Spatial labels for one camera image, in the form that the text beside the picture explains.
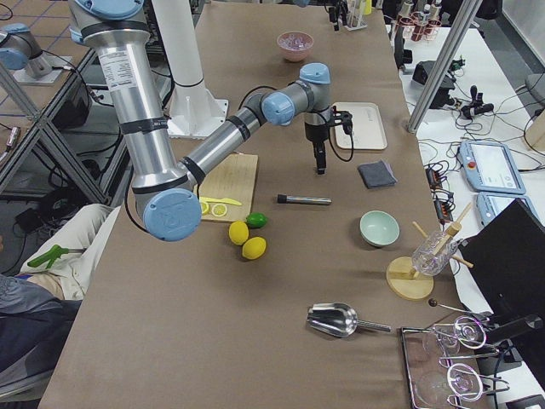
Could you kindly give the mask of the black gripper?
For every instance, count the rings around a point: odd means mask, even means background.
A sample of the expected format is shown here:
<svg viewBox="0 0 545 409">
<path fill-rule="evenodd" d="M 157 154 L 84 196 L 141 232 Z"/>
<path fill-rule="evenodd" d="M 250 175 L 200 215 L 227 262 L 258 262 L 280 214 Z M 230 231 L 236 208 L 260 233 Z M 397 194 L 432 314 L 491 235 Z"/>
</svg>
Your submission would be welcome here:
<svg viewBox="0 0 545 409">
<path fill-rule="evenodd" d="M 347 15 L 347 2 L 344 0 L 330 0 L 326 6 L 330 23 L 335 31 L 339 31 L 344 25 L 344 17 Z"/>
<path fill-rule="evenodd" d="M 324 175 L 327 167 L 324 142 L 330 137 L 330 128 L 327 124 L 305 125 L 305 137 L 313 144 L 313 154 L 316 161 L 316 172 Z"/>
</svg>

